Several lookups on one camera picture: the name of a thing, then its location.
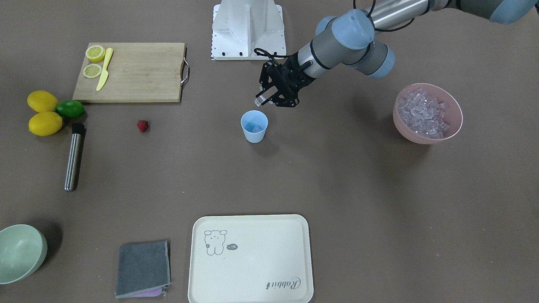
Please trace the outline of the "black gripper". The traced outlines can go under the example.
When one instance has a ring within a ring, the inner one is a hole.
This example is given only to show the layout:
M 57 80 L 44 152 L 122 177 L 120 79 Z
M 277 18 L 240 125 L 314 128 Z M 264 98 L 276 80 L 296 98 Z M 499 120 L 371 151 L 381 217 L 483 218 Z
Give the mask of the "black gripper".
M 277 107 L 296 107 L 299 104 L 299 90 L 314 81 L 313 77 L 305 73 L 311 65 L 312 60 L 300 64 L 298 54 L 293 54 L 283 64 L 270 58 L 262 65 L 260 92 L 256 96 L 264 95 L 268 102 Z

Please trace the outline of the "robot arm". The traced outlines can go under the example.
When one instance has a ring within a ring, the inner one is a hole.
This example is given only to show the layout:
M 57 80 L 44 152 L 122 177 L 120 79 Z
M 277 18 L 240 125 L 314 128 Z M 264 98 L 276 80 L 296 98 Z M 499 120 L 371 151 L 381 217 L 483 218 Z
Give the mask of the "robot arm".
M 293 108 L 299 104 L 299 90 L 326 71 L 344 64 L 368 77 L 386 76 L 395 55 L 375 39 L 377 33 L 395 32 L 430 11 L 454 8 L 493 23 L 510 24 L 521 19 L 537 0 L 374 0 L 369 8 L 356 8 L 342 16 L 327 16 L 317 25 L 315 37 L 298 52 L 278 63 L 277 54 L 256 48 L 267 57 L 259 83 L 261 91 L 254 103 Z

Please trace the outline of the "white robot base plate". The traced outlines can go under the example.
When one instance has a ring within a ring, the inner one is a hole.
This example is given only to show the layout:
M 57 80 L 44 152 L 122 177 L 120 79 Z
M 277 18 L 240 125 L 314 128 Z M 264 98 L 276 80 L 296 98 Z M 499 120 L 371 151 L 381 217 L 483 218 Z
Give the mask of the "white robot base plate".
M 283 8 L 273 0 L 222 0 L 212 9 L 213 60 L 265 60 L 256 48 L 287 54 Z

